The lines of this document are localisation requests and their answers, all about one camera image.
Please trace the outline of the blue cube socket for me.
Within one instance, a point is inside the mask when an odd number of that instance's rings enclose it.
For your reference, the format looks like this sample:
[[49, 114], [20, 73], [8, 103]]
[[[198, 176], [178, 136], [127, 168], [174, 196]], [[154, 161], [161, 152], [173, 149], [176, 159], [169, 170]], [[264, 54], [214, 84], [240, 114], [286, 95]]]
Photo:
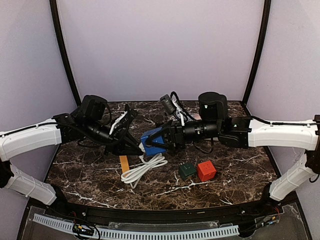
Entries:
[[159, 147], [159, 146], [155, 146], [155, 144], [161, 144], [164, 145], [164, 138], [162, 135], [157, 136], [156, 138], [154, 138], [151, 142], [152, 144], [147, 144], [147, 140], [148, 138], [153, 135], [156, 134], [157, 132], [160, 132], [162, 130], [162, 127], [158, 127], [152, 130], [148, 130], [146, 132], [143, 133], [143, 135], [140, 137], [140, 141], [143, 145], [145, 154], [147, 157], [151, 157], [151, 156], [155, 156], [156, 154], [163, 154], [166, 153], [167, 150], [163, 147]]

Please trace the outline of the orange power strip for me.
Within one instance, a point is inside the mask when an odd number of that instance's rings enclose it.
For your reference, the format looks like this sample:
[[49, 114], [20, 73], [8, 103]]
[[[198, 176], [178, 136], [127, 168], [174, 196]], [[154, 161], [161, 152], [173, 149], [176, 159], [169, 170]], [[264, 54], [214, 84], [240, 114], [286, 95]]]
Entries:
[[126, 155], [121, 155], [119, 157], [120, 160], [120, 165], [121, 165], [121, 170], [123, 173], [127, 172], [130, 170], [130, 166], [129, 166], [129, 161], [128, 161], [128, 157]]

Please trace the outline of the dark green cube socket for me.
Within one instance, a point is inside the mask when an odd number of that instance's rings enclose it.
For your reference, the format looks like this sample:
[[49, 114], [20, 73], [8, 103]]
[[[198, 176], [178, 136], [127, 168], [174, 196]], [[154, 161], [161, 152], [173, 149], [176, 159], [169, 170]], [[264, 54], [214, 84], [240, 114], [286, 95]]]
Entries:
[[190, 162], [186, 162], [178, 167], [178, 173], [183, 181], [197, 173], [196, 168]]

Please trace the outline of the red cube socket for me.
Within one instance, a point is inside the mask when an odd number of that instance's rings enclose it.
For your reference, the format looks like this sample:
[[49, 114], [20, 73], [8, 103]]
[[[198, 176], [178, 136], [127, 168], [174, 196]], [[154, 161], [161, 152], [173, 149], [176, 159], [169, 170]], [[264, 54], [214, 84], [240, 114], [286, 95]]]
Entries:
[[206, 182], [213, 179], [216, 175], [216, 168], [213, 163], [208, 160], [197, 165], [197, 174], [201, 182]]

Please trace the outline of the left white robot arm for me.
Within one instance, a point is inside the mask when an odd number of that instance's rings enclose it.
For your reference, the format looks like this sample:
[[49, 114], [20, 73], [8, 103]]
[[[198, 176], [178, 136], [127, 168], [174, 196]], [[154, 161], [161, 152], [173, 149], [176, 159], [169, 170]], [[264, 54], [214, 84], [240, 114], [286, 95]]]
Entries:
[[89, 117], [57, 115], [40, 123], [0, 133], [0, 187], [12, 190], [46, 206], [65, 201], [59, 187], [19, 169], [13, 159], [30, 157], [80, 139], [89, 139], [115, 156], [142, 155], [137, 141], [129, 133], [131, 119], [116, 120], [111, 127]]

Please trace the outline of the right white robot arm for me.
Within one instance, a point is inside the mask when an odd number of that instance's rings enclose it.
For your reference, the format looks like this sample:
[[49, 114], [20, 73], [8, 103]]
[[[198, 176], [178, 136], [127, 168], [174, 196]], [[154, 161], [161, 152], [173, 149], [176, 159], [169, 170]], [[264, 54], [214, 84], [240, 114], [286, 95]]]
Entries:
[[148, 155], [161, 150], [184, 148], [186, 142], [217, 139], [231, 148], [268, 147], [276, 154], [276, 163], [293, 157], [291, 168], [265, 187], [264, 200], [280, 202], [305, 181], [320, 173], [320, 117], [303, 121], [263, 120], [256, 116], [219, 117], [180, 123], [169, 121], [142, 135]]

